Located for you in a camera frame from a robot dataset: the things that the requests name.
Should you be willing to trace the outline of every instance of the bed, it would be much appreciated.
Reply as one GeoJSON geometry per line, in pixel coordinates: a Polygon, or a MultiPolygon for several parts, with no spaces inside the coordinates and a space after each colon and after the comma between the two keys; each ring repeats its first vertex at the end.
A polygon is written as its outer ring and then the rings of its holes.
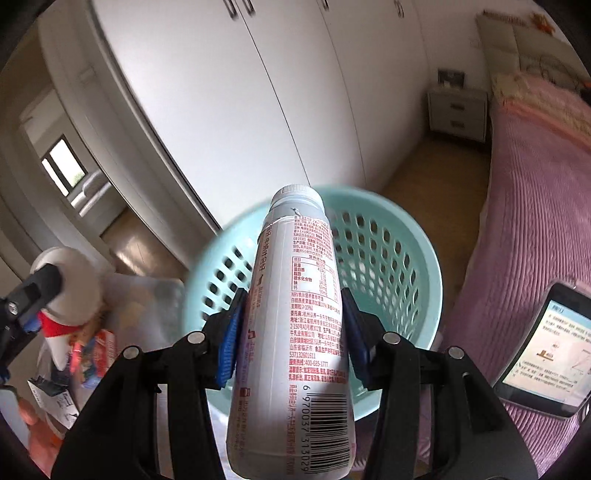
{"type": "MultiPolygon", "coordinates": [[[[461,345],[493,382],[550,283],[591,284],[591,108],[574,92],[589,75],[568,44],[484,16],[477,23],[494,91],[491,177],[441,348],[461,345]]],[[[580,416],[505,406],[542,475],[580,416]]]]}

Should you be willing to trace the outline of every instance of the bottle cap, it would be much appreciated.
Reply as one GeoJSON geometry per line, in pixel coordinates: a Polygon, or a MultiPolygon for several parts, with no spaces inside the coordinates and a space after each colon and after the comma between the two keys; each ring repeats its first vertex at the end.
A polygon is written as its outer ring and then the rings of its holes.
{"type": "Polygon", "coordinates": [[[271,207],[277,206],[281,200],[286,198],[292,197],[294,200],[297,200],[298,197],[303,200],[306,199],[310,202],[313,202],[322,212],[324,212],[324,203],[322,202],[322,197],[320,193],[315,191],[312,187],[308,187],[308,185],[287,185],[279,190],[275,195],[273,195],[273,199],[271,200],[271,207]]]}

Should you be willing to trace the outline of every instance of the tablet screen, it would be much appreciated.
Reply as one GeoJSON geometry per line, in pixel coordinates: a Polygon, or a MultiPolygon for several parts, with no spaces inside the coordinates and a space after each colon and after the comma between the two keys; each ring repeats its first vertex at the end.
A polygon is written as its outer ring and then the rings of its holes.
{"type": "Polygon", "coordinates": [[[591,391],[591,320],[550,300],[502,382],[578,408],[591,391]]]}

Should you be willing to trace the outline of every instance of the bottle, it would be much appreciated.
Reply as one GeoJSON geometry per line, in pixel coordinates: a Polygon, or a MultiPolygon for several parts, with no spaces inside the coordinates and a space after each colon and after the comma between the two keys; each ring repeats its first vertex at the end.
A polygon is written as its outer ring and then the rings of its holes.
{"type": "Polygon", "coordinates": [[[259,236],[226,448],[251,480],[337,480],[355,459],[339,277],[320,195],[275,194],[259,236]]]}

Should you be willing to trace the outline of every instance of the tablet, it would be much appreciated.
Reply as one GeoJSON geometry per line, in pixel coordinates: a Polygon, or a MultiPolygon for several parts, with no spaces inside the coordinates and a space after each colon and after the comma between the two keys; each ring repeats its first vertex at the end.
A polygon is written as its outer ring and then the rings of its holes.
{"type": "Polygon", "coordinates": [[[552,285],[494,389],[501,398],[549,415],[575,414],[591,393],[591,299],[552,285]]]}

